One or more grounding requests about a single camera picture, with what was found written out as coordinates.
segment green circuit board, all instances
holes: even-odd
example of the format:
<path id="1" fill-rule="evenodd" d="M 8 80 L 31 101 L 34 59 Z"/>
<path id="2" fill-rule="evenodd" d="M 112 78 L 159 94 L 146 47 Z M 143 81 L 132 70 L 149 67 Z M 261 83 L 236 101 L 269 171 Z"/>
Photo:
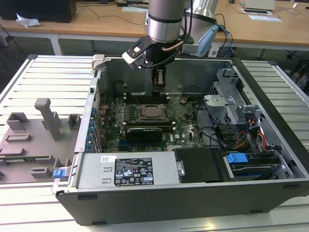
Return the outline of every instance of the green circuit board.
<path id="1" fill-rule="evenodd" d="M 109 106 L 110 116 L 109 121 L 101 126 L 101 134 L 106 135 L 102 141 L 103 152 L 167 151 L 171 145 L 203 147 L 204 142 L 198 134 L 194 121 L 197 102 L 180 104 L 181 98 L 181 95 L 172 95 L 167 104 L 161 104 L 165 118 L 175 122 L 172 132 L 163 132 L 162 140 L 157 143 L 134 144 L 126 141 L 123 122 L 142 120 L 139 111 L 142 105 L 127 104 L 122 99 L 107 99 L 105 102 Z"/>

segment blue cable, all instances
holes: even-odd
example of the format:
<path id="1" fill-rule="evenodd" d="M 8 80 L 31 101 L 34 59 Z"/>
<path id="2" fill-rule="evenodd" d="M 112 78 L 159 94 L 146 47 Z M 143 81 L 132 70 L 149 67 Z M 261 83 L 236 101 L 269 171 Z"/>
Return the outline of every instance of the blue cable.
<path id="1" fill-rule="evenodd" d="M 224 57 L 226 57 L 227 52 L 228 52 L 228 50 L 231 48 L 231 45 L 232 45 L 232 43 L 231 43 L 231 38 L 230 38 L 230 33 L 228 33 L 227 36 L 228 36 L 228 47 L 227 47 L 226 52 L 224 53 Z"/>
<path id="2" fill-rule="evenodd" d="M 231 38 L 230 38 L 230 36 L 229 36 L 230 33 L 229 33 L 228 31 L 226 31 L 226 29 L 223 28 L 220 24 L 217 24 L 217 26 L 221 28 L 221 30 L 224 32 L 224 34 L 225 34 L 225 35 L 227 36 L 227 38 L 228 38 L 228 40 L 227 40 L 228 46 L 227 46 L 227 50 L 226 50 L 226 52 L 225 52 L 225 54 L 224 54 L 224 57 L 225 57 L 225 56 L 227 55 L 228 50 L 231 48 L 231 45 L 232 45 L 232 43 L 231 43 Z"/>

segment metal slotted platform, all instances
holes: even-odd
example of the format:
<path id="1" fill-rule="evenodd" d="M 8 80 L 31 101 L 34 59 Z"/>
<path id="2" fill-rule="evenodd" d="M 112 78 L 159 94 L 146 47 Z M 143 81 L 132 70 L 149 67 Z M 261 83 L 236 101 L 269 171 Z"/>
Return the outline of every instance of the metal slotted platform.
<path id="1" fill-rule="evenodd" d="M 0 95 L 1 139 L 10 112 L 26 109 L 27 117 L 41 118 L 33 107 L 34 99 L 38 97 L 51 98 L 52 109 L 61 112 L 59 117 L 66 118 L 72 110 L 82 114 L 93 77 L 91 58 L 38 56 L 35 60 L 26 60 Z M 305 97 L 295 93 L 294 89 L 298 91 L 298 88 L 291 88 L 293 84 L 289 83 L 288 77 L 267 62 L 246 61 L 245 65 L 278 109 L 292 105 L 294 110 L 282 114 L 292 129 L 308 134 L 308 115 L 303 113 L 307 110 L 308 100 L 303 101 Z M 265 214 L 82 227 L 57 201 L 51 185 L 34 183 L 30 188 L 26 188 L 27 184 L 15 188 L 0 185 L 0 212 L 3 212 L 0 231 L 55 231 L 61 228 L 75 232 L 307 232 L 309 228 L 309 197 L 290 199 Z"/>
<path id="2" fill-rule="evenodd" d="M 83 114 L 91 74 L 92 57 L 37 56 L 27 59 L 0 95 L 0 139 L 8 129 L 12 112 L 28 119 L 42 118 L 34 108 L 37 98 L 50 98 L 59 118 Z"/>
<path id="3" fill-rule="evenodd" d="M 309 151 L 309 99 L 279 66 L 267 61 L 243 61 L 244 65 Z M 255 104 L 248 89 L 244 89 Z"/>

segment power supply label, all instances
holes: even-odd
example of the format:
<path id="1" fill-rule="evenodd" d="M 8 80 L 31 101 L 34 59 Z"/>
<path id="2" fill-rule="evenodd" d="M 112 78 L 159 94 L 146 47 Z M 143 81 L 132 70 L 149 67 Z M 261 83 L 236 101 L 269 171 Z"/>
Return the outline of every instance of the power supply label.
<path id="1" fill-rule="evenodd" d="M 154 172 L 151 158 L 116 159 L 116 186 L 153 185 Z"/>

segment motherboard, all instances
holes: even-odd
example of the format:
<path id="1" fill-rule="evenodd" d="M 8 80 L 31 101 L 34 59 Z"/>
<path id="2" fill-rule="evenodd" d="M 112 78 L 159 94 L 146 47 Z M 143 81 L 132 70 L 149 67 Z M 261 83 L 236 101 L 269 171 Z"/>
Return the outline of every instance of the motherboard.
<path id="1" fill-rule="evenodd" d="M 203 147 L 196 126 L 197 101 L 183 94 L 163 97 L 102 97 L 102 152 L 172 151 Z"/>

